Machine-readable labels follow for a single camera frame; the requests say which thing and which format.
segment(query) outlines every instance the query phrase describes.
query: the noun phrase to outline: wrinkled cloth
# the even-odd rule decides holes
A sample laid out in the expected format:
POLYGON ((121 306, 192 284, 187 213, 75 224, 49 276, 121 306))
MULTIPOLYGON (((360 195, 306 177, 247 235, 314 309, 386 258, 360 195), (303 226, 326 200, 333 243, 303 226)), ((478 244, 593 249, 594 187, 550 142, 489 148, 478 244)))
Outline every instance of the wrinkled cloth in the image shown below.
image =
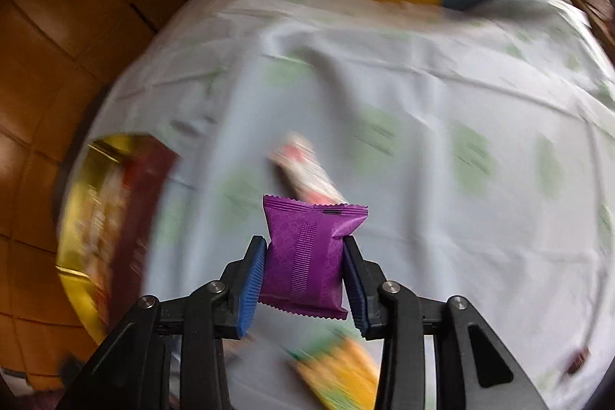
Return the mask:
MULTIPOLYGON (((369 206, 355 233, 364 258, 417 295, 465 295, 549 407, 576 410, 615 355, 614 76, 558 0, 467 13, 191 0, 118 79, 88 138, 149 133, 181 155, 143 293, 188 295, 267 237, 261 197, 287 195, 268 155, 297 131, 340 193, 369 206), (564 375, 584 347, 585 365, 564 375)), ((284 348, 330 324, 259 305, 257 342, 229 371, 233 406, 316 408, 284 348)), ((377 360, 380 348, 367 343, 377 360)))

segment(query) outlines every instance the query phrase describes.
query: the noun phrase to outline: small snack package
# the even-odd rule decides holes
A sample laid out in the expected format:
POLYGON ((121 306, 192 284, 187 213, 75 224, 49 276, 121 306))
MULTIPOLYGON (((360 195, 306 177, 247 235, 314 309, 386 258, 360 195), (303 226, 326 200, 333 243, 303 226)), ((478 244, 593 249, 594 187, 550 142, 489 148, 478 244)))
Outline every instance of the small snack package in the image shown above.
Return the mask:
POLYGON ((367 207, 265 195, 263 208, 271 243, 259 301, 298 315, 344 320, 342 238, 367 218, 367 207))
POLYGON ((300 134, 290 133, 271 160, 282 168, 300 200, 316 204, 347 203, 316 159, 312 144, 300 134))
POLYGON ((328 410, 372 410, 376 403, 376 363, 348 335, 336 334, 299 354, 294 369, 328 410))

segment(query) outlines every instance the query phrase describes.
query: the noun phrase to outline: purple packet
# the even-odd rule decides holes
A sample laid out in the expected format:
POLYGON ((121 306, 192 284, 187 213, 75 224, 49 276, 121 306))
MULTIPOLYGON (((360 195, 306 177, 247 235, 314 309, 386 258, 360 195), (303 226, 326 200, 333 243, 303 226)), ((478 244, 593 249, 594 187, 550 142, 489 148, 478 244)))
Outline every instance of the purple packet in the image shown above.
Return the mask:
POLYGON ((309 317, 345 320, 342 237, 367 217, 361 205, 312 205, 265 195, 271 243, 259 302, 309 317))

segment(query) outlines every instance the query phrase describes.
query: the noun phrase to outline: triangular cutout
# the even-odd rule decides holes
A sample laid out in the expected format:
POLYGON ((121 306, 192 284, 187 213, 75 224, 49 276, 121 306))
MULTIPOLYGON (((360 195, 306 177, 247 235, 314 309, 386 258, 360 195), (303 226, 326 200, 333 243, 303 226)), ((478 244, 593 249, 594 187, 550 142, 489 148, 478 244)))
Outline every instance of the triangular cutout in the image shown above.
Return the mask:
POLYGON ((470 335, 480 386, 487 388, 512 382, 512 372, 481 328, 478 325, 470 325, 467 333, 470 335))

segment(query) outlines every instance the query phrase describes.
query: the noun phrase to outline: ribbed blue pad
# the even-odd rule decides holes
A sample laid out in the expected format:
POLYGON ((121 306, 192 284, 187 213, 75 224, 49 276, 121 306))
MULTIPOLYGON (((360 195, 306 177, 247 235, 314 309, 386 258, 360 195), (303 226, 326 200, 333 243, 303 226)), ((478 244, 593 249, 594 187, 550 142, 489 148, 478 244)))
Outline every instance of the ribbed blue pad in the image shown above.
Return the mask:
POLYGON ((261 285, 263 284, 266 250, 267 246, 264 240, 262 240, 254 255, 252 268, 248 274, 248 279, 245 281, 244 290, 239 296, 237 332, 240 338, 245 335, 250 325, 252 325, 252 319, 256 311, 256 303, 258 302, 258 295, 261 292, 261 285))
POLYGON ((348 302, 350 303, 350 311, 354 326, 365 336, 365 331, 368 327, 367 321, 367 302, 365 301, 365 293, 359 281, 359 275, 350 259, 350 254, 344 245, 344 285, 348 302))

